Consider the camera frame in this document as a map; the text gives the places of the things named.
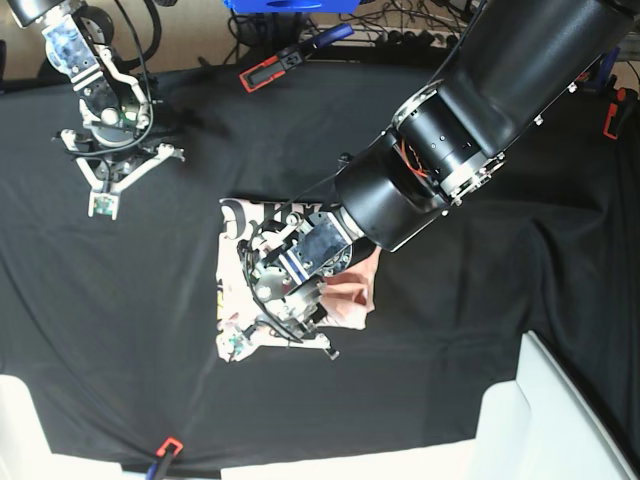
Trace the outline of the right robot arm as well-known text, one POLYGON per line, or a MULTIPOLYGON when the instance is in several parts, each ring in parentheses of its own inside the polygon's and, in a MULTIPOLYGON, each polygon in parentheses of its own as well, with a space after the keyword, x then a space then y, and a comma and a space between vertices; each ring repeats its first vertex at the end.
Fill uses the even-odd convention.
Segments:
POLYGON ((39 26, 46 59, 66 76, 78 99, 79 131, 56 135, 90 192, 89 216, 116 219, 123 192, 168 159, 182 160, 175 144, 181 128, 175 112, 157 95, 146 59, 140 74, 112 45, 113 23, 84 1, 11 1, 21 28, 39 26))

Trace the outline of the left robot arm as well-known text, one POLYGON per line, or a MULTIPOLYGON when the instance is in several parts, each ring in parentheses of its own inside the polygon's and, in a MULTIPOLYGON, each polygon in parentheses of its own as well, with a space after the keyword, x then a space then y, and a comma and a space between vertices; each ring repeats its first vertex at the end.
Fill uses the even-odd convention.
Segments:
POLYGON ((361 330, 382 251, 393 252, 489 181, 505 151, 639 20, 635 1, 483 1, 426 84, 331 176, 337 199, 284 204, 237 228, 216 347, 337 351, 328 327, 361 330))

